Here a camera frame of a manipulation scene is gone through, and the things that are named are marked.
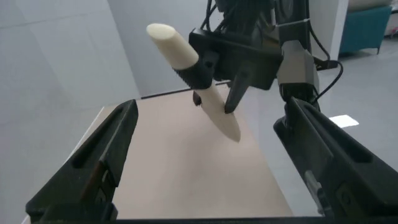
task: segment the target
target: beige tabletop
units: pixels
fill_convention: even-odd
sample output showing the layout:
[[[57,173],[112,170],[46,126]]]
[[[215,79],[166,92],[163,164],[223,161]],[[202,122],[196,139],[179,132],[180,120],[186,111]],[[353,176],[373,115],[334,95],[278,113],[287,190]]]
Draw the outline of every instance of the beige tabletop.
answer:
[[[228,94],[226,86],[219,88]],[[236,143],[192,103],[192,91],[137,105],[136,130],[113,198],[119,219],[292,216],[239,108]],[[100,113],[88,134],[113,108]]]

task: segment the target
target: gray floor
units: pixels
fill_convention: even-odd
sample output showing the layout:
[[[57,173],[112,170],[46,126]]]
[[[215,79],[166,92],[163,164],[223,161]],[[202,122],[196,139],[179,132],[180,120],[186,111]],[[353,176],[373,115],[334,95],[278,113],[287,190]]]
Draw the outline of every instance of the gray floor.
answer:
[[[1,223],[23,221],[27,201],[62,166],[99,111],[68,111],[0,125]]]
[[[398,133],[398,40],[385,40],[379,55],[376,55],[376,50],[364,50],[340,60],[345,72],[320,99],[322,112],[328,117],[347,114],[358,121],[359,125],[344,130],[398,170],[395,147]],[[321,90],[337,73],[337,69],[320,72]],[[272,129],[276,119],[284,114],[284,103],[276,83],[270,91],[250,88],[242,106],[294,215],[318,215],[315,203]]]

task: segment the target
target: gray wall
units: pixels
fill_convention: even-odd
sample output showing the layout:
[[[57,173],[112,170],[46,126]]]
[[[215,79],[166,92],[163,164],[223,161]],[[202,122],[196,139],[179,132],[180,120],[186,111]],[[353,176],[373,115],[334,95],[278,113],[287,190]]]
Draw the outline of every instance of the gray wall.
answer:
[[[146,34],[153,23],[174,26],[186,39],[199,27],[207,0],[108,0],[132,73],[141,96],[187,88],[174,73]],[[214,29],[222,18],[215,11]]]
[[[0,0],[1,223],[21,223],[102,106],[138,97],[106,0]]]

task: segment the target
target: white knife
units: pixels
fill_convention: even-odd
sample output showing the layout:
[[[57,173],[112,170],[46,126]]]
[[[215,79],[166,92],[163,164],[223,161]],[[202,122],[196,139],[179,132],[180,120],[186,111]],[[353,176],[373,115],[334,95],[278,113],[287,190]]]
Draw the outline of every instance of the white knife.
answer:
[[[230,139],[239,142],[241,131],[233,113],[225,114],[224,101],[213,77],[202,64],[198,53],[171,26],[151,24],[147,33],[178,75],[201,98],[201,107],[217,128]]]

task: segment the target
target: teal sofa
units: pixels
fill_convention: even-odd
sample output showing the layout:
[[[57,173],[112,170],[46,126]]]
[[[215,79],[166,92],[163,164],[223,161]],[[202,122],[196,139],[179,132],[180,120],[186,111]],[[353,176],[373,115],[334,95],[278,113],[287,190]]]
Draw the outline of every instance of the teal sofa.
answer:
[[[390,6],[347,12],[340,53],[371,48],[379,53],[390,15]]]

